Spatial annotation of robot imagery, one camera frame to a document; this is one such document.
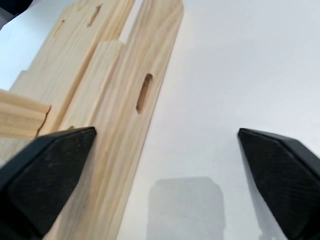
pine wood plank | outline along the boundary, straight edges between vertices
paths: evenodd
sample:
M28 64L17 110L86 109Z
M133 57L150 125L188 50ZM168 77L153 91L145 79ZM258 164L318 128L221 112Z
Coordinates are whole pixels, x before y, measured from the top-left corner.
M27 71L10 92L51 105L40 135L58 130L99 41L117 40L134 0L83 0L61 14ZM28 141L0 139L8 160Z
M182 0L144 0L96 116L82 116L81 100L68 109L61 129L89 123L98 135L48 240L116 239L183 12Z

